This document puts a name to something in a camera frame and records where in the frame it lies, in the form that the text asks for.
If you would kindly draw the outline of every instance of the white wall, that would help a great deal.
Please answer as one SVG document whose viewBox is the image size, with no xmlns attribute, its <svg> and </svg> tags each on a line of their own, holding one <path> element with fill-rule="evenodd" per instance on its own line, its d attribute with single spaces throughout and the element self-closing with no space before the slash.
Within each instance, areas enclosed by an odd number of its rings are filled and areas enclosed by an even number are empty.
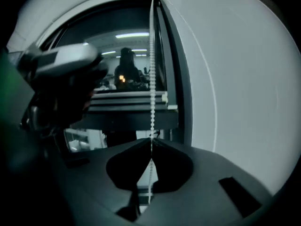
<svg viewBox="0 0 301 226">
<path fill-rule="evenodd" d="M 109 66 L 108 74 L 114 74 L 116 67 L 119 65 L 119 58 L 108 59 L 107 64 Z M 134 57 L 134 64 L 138 70 L 144 73 L 144 67 L 149 69 L 149 57 Z"/>
<path fill-rule="evenodd" d="M 164 0 L 188 61 L 192 145 L 217 152 L 273 194 L 301 152 L 301 58 L 258 0 Z"/>
<path fill-rule="evenodd" d="M 58 28 L 57 22 L 62 24 L 77 13 L 108 1 L 112 0 L 27 0 L 7 47 L 10 52 L 22 51 L 47 28 L 52 32 Z"/>
</svg>

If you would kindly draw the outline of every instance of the white panel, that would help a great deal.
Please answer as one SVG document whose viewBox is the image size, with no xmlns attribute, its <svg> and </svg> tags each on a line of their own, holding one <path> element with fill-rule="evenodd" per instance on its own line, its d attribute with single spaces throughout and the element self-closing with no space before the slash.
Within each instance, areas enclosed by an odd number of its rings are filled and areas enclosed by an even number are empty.
<svg viewBox="0 0 301 226">
<path fill-rule="evenodd" d="M 138 130 L 136 131 L 137 140 L 146 138 L 146 131 L 145 130 Z"/>
<path fill-rule="evenodd" d="M 101 131 L 87 129 L 87 133 L 88 133 L 88 140 L 89 140 L 90 149 L 94 150 L 96 148 L 102 148 L 102 140 L 101 140 L 101 137 L 100 137 Z"/>
<path fill-rule="evenodd" d="M 22 51 L 20 48 L 23 46 L 24 42 L 25 39 L 18 33 L 16 33 L 16 31 L 14 31 L 8 41 L 8 47 L 10 48 L 10 52 Z"/>
<path fill-rule="evenodd" d="M 53 4 L 54 0 L 27 0 L 18 14 L 15 30 L 27 38 L 38 20 L 46 14 Z"/>
<path fill-rule="evenodd" d="M 188 61 L 193 146 L 276 193 L 301 152 L 301 57 L 290 34 L 258 0 L 164 1 Z"/>
<path fill-rule="evenodd" d="M 147 165 L 144 173 L 141 175 L 139 181 L 137 182 L 137 186 L 148 186 L 149 181 L 150 181 L 150 170 L 151 166 L 150 164 Z M 153 171 L 152 171 L 152 177 L 151 177 L 151 181 L 150 183 L 153 184 L 154 182 L 158 181 L 158 175 L 157 175 L 157 169 L 156 169 L 156 165 L 153 164 Z"/>
</svg>

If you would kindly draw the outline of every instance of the black plastic part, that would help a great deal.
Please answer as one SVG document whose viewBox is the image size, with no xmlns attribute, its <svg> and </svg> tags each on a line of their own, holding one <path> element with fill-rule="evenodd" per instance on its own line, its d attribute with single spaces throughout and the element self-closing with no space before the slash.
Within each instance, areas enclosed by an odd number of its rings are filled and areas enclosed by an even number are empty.
<svg viewBox="0 0 301 226">
<path fill-rule="evenodd" d="M 150 160 L 151 141 L 148 138 L 109 159 L 107 173 L 116 187 L 132 191 Z"/>
<path fill-rule="evenodd" d="M 254 213 L 261 204 L 252 197 L 233 177 L 219 180 L 219 183 L 244 218 Z"/>
<path fill-rule="evenodd" d="M 132 196 L 130 198 L 129 204 L 120 209 L 116 214 L 131 221 L 134 222 L 139 217 L 140 208 L 139 208 L 139 197 L 138 197 L 138 188 L 132 190 Z"/>
<path fill-rule="evenodd" d="M 44 150 L 53 141 L 8 125 L 0 131 L 5 141 L 0 144 L 2 224 L 73 225 Z"/>
<path fill-rule="evenodd" d="M 133 131 L 150 129 L 149 111 L 124 113 L 89 113 L 79 122 L 72 124 L 73 129 L 95 129 L 109 131 Z M 155 129 L 173 129 L 178 126 L 177 111 L 156 111 Z"/>
<path fill-rule="evenodd" d="M 153 141 L 152 159 L 158 175 L 152 187 L 154 194 L 178 190 L 193 173 L 190 157 L 157 139 Z"/>
<path fill-rule="evenodd" d="M 76 167 L 80 167 L 82 165 L 85 165 L 89 162 L 90 161 L 87 158 L 79 158 L 79 159 L 75 159 L 75 160 L 72 160 L 72 161 L 66 161 L 65 164 L 66 164 L 67 168 L 76 168 Z"/>
<path fill-rule="evenodd" d="M 54 52 L 54 53 L 44 55 L 41 58 L 39 58 L 37 61 L 37 68 L 53 64 L 55 62 L 56 55 L 57 55 L 57 52 Z"/>
<path fill-rule="evenodd" d="M 155 194 L 147 210 L 136 220 L 139 225 L 223 226 L 241 222 L 240 212 L 219 184 L 219 180 L 231 176 L 260 204 L 270 202 L 271 195 L 255 178 L 222 156 L 170 141 L 158 141 L 186 154 L 193 162 L 193 173 L 178 190 Z"/>
</svg>

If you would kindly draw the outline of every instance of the gray surface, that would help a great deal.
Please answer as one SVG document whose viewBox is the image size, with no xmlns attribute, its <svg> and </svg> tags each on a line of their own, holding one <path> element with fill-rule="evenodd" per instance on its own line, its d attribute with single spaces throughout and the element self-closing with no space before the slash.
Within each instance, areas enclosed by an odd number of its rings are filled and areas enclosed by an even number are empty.
<svg viewBox="0 0 301 226">
<path fill-rule="evenodd" d="M 94 112 L 81 121 L 72 124 L 73 129 L 95 129 L 111 131 L 149 130 L 150 111 L 145 112 Z M 178 127 L 177 111 L 156 111 L 155 129 L 174 129 Z"/>
<path fill-rule="evenodd" d="M 97 58 L 97 49 L 92 45 L 72 44 L 51 49 L 41 57 L 57 52 L 55 61 L 37 68 L 36 76 L 59 77 L 91 65 Z"/>
<path fill-rule="evenodd" d="M 234 177 L 258 202 L 271 195 L 255 178 L 224 157 L 205 150 L 166 144 L 186 153 L 194 163 L 190 179 L 176 192 L 155 194 L 147 210 L 136 221 L 144 226 L 222 226 L 242 219 L 219 180 Z"/>
<path fill-rule="evenodd" d="M 52 158 L 53 170 L 64 193 L 67 193 L 72 198 L 72 193 L 68 192 L 68 188 L 74 189 L 74 198 L 77 198 L 77 195 L 80 193 L 83 195 L 82 197 L 86 198 L 83 200 L 95 201 L 95 203 L 102 205 L 112 213 L 127 206 L 131 192 L 119 189 L 114 185 L 106 172 L 106 164 L 112 156 L 128 149 L 131 145 L 123 144 L 121 147 L 114 146 L 89 152 L 75 153 L 73 154 L 74 159 L 88 158 L 90 163 L 73 169 L 66 168 L 59 156 L 57 160 Z M 81 200 L 80 198 L 81 196 L 78 199 L 72 199 L 69 202 L 71 207 L 71 202 Z"/>
</svg>

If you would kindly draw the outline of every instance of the black surface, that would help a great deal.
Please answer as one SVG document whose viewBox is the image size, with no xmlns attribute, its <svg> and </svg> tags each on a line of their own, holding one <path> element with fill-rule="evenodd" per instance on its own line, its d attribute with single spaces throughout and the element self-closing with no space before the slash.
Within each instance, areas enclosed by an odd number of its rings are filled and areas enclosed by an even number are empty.
<svg viewBox="0 0 301 226">
<path fill-rule="evenodd" d="M 152 159 L 158 175 L 158 181 L 152 187 L 154 194 L 178 190 L 193 173 L 193 162 L 187 154 L 156 139 L 153 142 Z"/>
<path fill-rule="evenodd" d="M 137 104 L 149 104 L 150 97 L 138 97 L 138 98 L 117 98 L 117 99 L 92 99 L 91 105 L 137 105 Z M 155 98 L 157 104 L 165 104 L 160 97 Z"/>
<path fill-rule="evenodd" d="M 219 182 L 244 218 L 261 207 L 261 204 L 234 178 L 223 178 Z"/>
<path fill-rule="evenodd" d="M 150 139 L 133 146 L 109 159 L 106 170 L 115 186 L 132 191 L 151 160 Z"/>
<path fill-rule="evenodd" d="M 162 43 L 162 49 L 163 49 L 163 58 L 164 58 L 164 67 L 166 74 L 168 75 L 166 77 L 166 87 L 168 92 L 168 104 L 169 105 L 176 105 L 176 90 L 175 90 L 175 78 L 174 78 L 174 64 L 173 64 L 173 58 L 171 55 L 171 49 L 167 34 L 167 29 L 165 25 L 165 21 L 162 15 L 162 11 L 160 7 L 157 7 L 157 14 L 158 14 L 158 22 L 160 26 L 160 34 L 159 39 Z"/>
<path fill-rule="evenodd" d="M 283 18 L 286 20 L 287 28 L 295 40 L 299 51 L 301 51 L 301 20 L 300 20 L 300 0 L 272 0 L 280 9 Z"/>
<path fill-rule="evenodd" d="M 53 180 L 39 135 L 0 125 L 2 225 L 73 224 L 69 207 Z"/>
<path fill-rule="evenodd" d="M 65 165 L 66 165 L 67 168 L 76 168 L 76 167 L 80 167 L 82 165 L 85 165 L 89 162 L 90 161 L 87 158 L 78 158 L 78 159 L 75 159 L 75 160 L 66 161 Z"/>
<path fill-rule="evenodd" d="M 156 111 L 155 129 L 178 127 L 177 111 Z M 105 112 L 89 113 L 84 119 L 71 125 L 73 129 L 95 129 L 109 131 L 149 130 L 151 113 L 145 112 Z"/>
</svg>

